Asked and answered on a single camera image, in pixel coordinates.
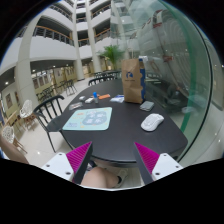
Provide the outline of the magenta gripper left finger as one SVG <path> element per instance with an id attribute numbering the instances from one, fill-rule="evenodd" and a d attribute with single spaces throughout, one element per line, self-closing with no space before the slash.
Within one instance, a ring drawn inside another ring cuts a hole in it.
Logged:
<path id="1" fill-rule="evenodd" d="M 75 184 L 80 184 L 82 182 L 92 151 L 92 142 L 88 142 L 66 154 L 66 157 L 74 171 L 73 180 Z"/>

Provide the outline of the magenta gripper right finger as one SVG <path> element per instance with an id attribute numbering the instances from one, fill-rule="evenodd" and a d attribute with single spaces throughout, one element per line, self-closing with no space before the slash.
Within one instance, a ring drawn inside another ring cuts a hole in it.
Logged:
<path id="1" fill-rule="evenodd" d="M 152 171 L 155 168 L 160 155 L 140 143 L 135 142 L 134 145 L 134 155 L 143 182 L 145 185 L 150 184 L 153 182 Z"/>

